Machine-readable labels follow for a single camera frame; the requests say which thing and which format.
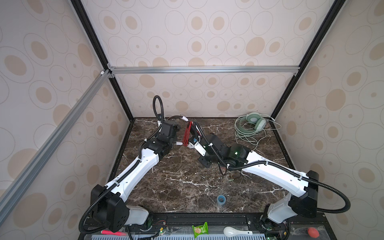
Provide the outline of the white black headphones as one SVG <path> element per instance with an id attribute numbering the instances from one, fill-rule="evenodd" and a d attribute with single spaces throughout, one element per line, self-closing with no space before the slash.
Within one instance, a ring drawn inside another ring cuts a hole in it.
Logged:
<path id="1" fill-rule="evenodd" d="M 192 122 L 189 121 L 189 119 L 185 116 L 171 116 L 168 118 L 168 121 L 182 121 L 187 124 L 182 140 L 176 141 L 177 146 L 187 147 L 188 143 L 190 142 L 190 138 L 192 137 Z"/>

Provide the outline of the green headphones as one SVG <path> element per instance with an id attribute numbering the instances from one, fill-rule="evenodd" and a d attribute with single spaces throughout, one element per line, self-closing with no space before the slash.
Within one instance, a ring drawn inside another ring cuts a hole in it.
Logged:
<path id="1" fill-rule="evenodd" d="M 246 120 L 250 124 L 254 124 L 254 130 L 256 133 L 262 131 L 267 121 L 257 112 L 252 112 L 246 115 Z"/>

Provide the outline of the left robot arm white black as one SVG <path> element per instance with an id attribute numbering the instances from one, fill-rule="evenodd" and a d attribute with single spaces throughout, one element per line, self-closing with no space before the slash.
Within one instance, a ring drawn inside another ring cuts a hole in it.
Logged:
<path id="1" fill-rule="evenodd" d="M 149 212 L 142 207 L 128 207 L 126 201 L 139 181 L 166 156 L 177 141 L 178 124 L 167 121 L 160 96 L 153 98 L 153 105 L 160 104 L 155 116 L 160 122 L 157 130 L 138 147 L 135 160 L 105 186 L 97 185 L 91 192 L 91 204 L 79 222 L 82 234 L 93 234 L 104 229 L 119 231 L 126 225 L 142 225 Z"/>

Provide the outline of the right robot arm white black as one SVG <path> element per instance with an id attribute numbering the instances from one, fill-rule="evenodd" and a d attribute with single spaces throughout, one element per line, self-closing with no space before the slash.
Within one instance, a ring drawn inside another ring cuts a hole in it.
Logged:
<path id="1" fill-rule="evenodd" d="M 264 178 L 289 192 L 283 199 L 265 207 L 263 222 L 280 224 L 295 216 L 314 218 L 318 212 L 341 214 L 351 208 L 351 202 L 345 194 L 319 182 L 317 172 L 304 173 L 286 168 L 240 144 L 228 147 L 216 135 L 206 135 L 196 121 L 191 122 L 190 126 L 190 145 L 201 155 L 199 161 L 202 165 L 208 168 L 217 164 L 221 174 L 244 171 Z M 337 194 L 344 200 L 345 205 L 339 209 L 319 208 L 319 188 Z"/>

